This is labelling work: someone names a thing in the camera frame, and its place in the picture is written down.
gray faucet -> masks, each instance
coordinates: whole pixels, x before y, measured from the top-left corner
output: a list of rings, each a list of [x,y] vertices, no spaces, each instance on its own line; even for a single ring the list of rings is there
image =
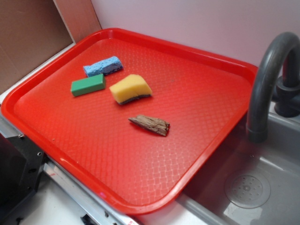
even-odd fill
[[[281,68],[282,76],[278,78]],[[300,40],[294,33],[282,33],[267,49],[253,85],[246,124],[251,142],[261,143],[267,139],[271,100],[276,102],[278,115],[294,117],[300,114],[299,72]]]

play sink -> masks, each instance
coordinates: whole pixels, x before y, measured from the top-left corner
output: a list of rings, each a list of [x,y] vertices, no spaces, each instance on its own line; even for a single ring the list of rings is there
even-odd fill
[[[300,224],[300,124],[270,113],[261,144],[248,141],[245,124],[246,117],[183,193],[220,224]]]

yellow sponge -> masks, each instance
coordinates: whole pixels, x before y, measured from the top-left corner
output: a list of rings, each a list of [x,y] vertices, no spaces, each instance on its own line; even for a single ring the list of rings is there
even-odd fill
[[[152,94],[152,90],[144,78],[135,74],[120,80],[112,85],[109,90],[111,90],[114,99],[121,105]]]

dark scour pad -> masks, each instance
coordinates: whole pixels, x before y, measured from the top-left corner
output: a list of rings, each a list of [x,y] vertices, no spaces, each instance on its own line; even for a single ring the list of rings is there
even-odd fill
[[[151,96],[151,95],[139,95],[139,96],[137,96],[137,97],[132,97],[132,98],[130,98],[130,99],[124,101],[124,102],[118,103],[118,104],[119,104],[119,105],[124,105],[124,104],[126,104],[126,103],[128,103],[128,102],[131,102],[131,101],[134,101],[134,100],[138,100],[138,99],[140,99],[140,98],[150,97],[150,96]]]

blue sponge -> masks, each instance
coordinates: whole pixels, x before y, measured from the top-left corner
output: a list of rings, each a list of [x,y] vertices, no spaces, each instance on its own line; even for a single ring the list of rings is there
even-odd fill
[[[96,62],[91,66],[83,67],[85,74],[88,77],[99,75],[99,74],[103,74],[104,76],[109,75],[122,68],[123,68],[122,63],[116,56],[112,56],[111,58],[108,58],[106,60]]]

